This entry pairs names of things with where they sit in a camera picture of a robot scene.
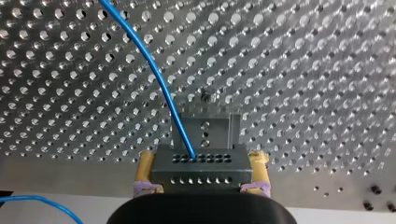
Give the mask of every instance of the purple clip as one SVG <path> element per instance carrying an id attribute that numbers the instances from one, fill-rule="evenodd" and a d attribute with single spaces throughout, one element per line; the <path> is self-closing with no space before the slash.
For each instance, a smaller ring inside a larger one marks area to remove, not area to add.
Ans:
<path id="1" fill-rule="evenodd" d="M 149 181 L 135 181 L 134 182 L 134 198 L 148 194 L 147 192 L 143 191 L 147 190 L 156 190 L 160 188 L 161 185 L 151 184 Z"/>
<path id="2" fill-rule="evenodd" d="M 246 192 L 248 189 L 261 189 L 263 196 L 271 198 L 271 184 L 265 181 L 257 181 L 249 184 L 244 184 L 241 187 L 241 192 Z"/>

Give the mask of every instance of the yellow tube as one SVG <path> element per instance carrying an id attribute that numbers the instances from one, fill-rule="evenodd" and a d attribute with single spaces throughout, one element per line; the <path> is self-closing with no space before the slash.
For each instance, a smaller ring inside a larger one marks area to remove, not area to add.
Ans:
<path id="1" fill-rule="evenodd" d="M 149 181 L 153 161 L 154 153 L 151 151 L 142 151 L 139 163 L 137 164 L 136 181 Z"/>
<path id="2" fill-rule="evenodd" d="M 268 154 L 263 151 L 254 151 L 249 153 L 248 158 L 250 160 L 250 166 L 253 169 L 252 182 L 264 181 L 270 183 L 267 167 L 265 166 L 265 163 L 269 161 Z M 263 194 L 261 189 L 247 189 L 247 193 Z"/>

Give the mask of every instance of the white surface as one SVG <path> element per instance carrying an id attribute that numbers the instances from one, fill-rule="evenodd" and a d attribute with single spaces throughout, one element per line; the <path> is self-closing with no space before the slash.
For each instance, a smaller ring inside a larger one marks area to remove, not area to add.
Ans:
<path id="1" fill-rule="evenodd" d="M 126 198 L 104 198 L 92 196 L 41 194 L 57 203 L 71 209 L 84 223 L 106 223 L 110 215 L 123 203 Z M 319 209 L 290 208 L 299 224 L 394 224 L 396 214 L 348 212 Z M 0 208 L 0 223 L 7 224 L 36 224 L 57 223 L 72 224 L 72 219 L 62 212 L 39 202 L 12 202 Z"/>

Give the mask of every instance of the blue cable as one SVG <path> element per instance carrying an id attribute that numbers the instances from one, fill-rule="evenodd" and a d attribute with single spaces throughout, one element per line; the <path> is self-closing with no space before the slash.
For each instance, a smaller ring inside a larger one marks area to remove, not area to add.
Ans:
<path id="1" fill-rule="evenodd" d="M 150 54 L 149 50 L 145 47 L 142 40 L 139 38 L 137 33 L 132 28 L 131 24 L 129 24 L 125 19 L 122 18 L 119 11 L 114 8 L 108 0 L 99 0 L 102 6 L 110 13 L 110 15 L 120 24 L 120 26 L 125 30 L 127 35 L 134 41 L 137 48 L 142 53 L 143 57 L 148 61 L 148 65 L 151 68 L 152 72 L 154 73 L 155 77 L 157 78 L 158 83 L 160 84 L 161 89 L 163 90 L 163 96 L 165 97 L 166 103 L 169 105 L 169 109 L 172 114 L 172 118 L 175 121 L 175 124 L 180 132 L 181 138 L 183 139 L 184 144 L 186 145 L 187 150 L 189 151 L 190 157 L 195 158 L 195 151 L 192 147 L 189 137 L 187 136 L 186 130 L 183 127 L 183 124 L 178 116 L 177 109 L 175 104 L 172 101 L 171 94 L 166 87 L 166 83 L 163 80 L 163 76 L 158 68 L 157 64 L 155 63 L 152 55 Z"/>
<path id="2" fill-rule="evenodd" d="M 74 214 L 72 211 L 70 211 L 68 208 L 64 207 L 61 204 L 58 204 L 56 202 L 50 201 L 44 197 L 41 197 L 39 195 L 18 195 L 18 196 L 8 196 L 8 197 L 0 197 L 0 203 L 6 203 L 6 202 L 12 202 L 12 201 L 40 201 L 42 203 L 46 203 L 51 205 L 52 207 L 55 207 L 67 215 L 69 215 L 73 220 L 76 221 L 77 224 L 83 224 L 81 219 L 79 219 L 76 214 Z"/>

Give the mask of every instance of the gray metal plate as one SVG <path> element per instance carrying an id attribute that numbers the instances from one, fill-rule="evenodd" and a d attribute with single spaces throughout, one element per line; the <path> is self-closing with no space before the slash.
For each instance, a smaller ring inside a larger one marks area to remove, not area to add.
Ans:
<path id="1" fill-rule="evenodd" d="M 395 1 L 114 2 L 183 116 L 242 114 L 240 141 L 271 152 L 276 200 L 396 203 Z M 171 140 L 134 44 L 92 0 L 0 0 L 0 19 L 0 187 L 124 195 L 120 167 Z"/>

